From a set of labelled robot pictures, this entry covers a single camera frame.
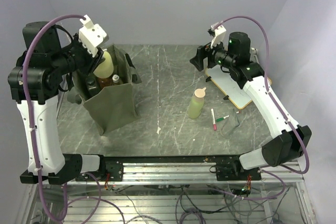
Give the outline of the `tall clear square bottle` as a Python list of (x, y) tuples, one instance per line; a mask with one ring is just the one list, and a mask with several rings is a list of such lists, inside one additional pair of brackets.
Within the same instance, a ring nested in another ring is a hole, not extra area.
[(97, 95), (101, 90), (94, 75), (86, 77), (86, 87), (91, 97)]

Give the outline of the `orange bottle pink cap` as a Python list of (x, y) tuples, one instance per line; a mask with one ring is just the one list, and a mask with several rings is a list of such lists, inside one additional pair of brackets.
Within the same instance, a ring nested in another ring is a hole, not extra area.
[(101, 89), (103, 89), (104, 87), (109, 87), (111, 85), (113, 85), (113, 80), (111, 77), (108, 78), (97, 78), (99, 86)]

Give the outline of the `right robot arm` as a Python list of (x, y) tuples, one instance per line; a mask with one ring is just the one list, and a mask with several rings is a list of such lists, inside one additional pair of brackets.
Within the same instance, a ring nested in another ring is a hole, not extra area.
[(282, 166), (299, 157), (305, 157), (306, 167), (296, 173), (305, 174), (309, 169), (307, 145), (312, 136), (310, 128), (301, 126), (284, 108), (271, 85), (266, 73), (257, 62), (250, 59), (250, 38), (246, 33), (233, 32), (228, 38), (228, 46), (223, 45), (225, 31), (209, 29), (212, 41), (197, 48), (196, 55), (190, 60), (198, 71), (207, 66), (226, 68), (231, 79), (237, 83), (253, 101), (265, 120), (271, 140), (257, 150), (241, 154), (239, 162), (231, 167), (236, 179), (244, 179), (250, 169), (265, 166)]

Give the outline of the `green bottle peach cap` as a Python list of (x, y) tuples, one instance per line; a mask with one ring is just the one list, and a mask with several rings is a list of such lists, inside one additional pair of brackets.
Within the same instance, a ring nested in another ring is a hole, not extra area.
[(191, 98), (190, 104), (187, 109), (189, 118), (195, 119), (201, 114), (205, 101), (205, 95), (206, 95), (205, 91), (206, 87), (199, 88), (194, 91), (194, 94)]

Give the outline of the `yellow-green pump bottle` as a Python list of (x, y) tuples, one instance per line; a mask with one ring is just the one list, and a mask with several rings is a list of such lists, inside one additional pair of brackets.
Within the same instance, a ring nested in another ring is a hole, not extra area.
[(110, 77), (114, 71), (114, 65), (112, 61), (112, 57), (110, 53), (105, 50), (102, 56), (103, 62), (100, 63), (96, 69), (94, 70), (93, 74), (100, 79), (105, 79)]

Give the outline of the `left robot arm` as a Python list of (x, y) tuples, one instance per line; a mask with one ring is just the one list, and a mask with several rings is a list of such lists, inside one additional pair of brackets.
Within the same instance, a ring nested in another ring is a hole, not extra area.
[(20, 175), (23, 184), (47, 180), (51, 185), (62, 185), (84, 173), (94, 180), (107, 175), (102, 155), (61, 151), (57, 105), (63, 81), (72, 87), (74, 72), (93, 73), (102, 59), (101, 45), (108, 35), (100, 25), (85, 21), (70, 37), (70, 44), (62, 46), (58, 35), (61, 30), (60, 25), (47, 22), (27, 24), (23, 29), (27, 49), (7, 78), (27, 139), (29, 161)]

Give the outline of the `amber liquid clear bottle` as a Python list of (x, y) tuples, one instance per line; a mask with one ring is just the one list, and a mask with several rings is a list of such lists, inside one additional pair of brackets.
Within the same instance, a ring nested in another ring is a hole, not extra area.
[(114, 86), (116, 86), (116, 85), (121, 85), (121, 84), (123, 84), (123, 81), (122, 81), (122, 79), (120, 78), (119, 75), (114, 74), (114, 75), (112, 76), (112, 83), (113, 83)]

